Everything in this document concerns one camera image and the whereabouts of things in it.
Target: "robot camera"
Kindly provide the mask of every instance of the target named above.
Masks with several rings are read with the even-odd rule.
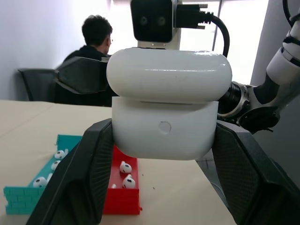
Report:
[[[131,16],[138,41],[168,43],[173,37],[172,0],[132,0]]]

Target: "black shirt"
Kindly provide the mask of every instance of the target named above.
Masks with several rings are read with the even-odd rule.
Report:
[[[64,61],[69,60],[70,58],[73,57],[85,57],[88,59],[94,59],[94,60],[101,60],[102,57],[107,57],[103,53],[99,52],[96,48],[88,45],[84,45],[82,48],[79,50],[76,50],[69,54]]]

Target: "red tray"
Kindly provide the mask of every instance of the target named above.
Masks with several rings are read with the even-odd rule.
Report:
[[[134,189],[126,189],[122,187],[122,182],[128,175],[120,172],[120,164],[122,161],[125,161],[132,167],[131,176],[135,180]],[[113,184],[117,186],[115,189],[111,188]],[[116,146],[114,146],[112,170],[103,214],[140,214],[139,191],[137,158],[124,155]]]

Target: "table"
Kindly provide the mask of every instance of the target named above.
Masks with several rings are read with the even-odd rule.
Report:
[[[111,108],[0,100],[0,189],[26,186],[56,151],[57,134],[83,135],[110,118]],[[139,216],[107,216],[101,225],[234,225],[195,161],[138,159]],[[7,216],[0,195],[0,224],[24,225]]]

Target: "brick pattern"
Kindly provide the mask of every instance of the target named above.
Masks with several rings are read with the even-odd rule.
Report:
[[[6,214],[31,214],[45,188],[5,187]]]

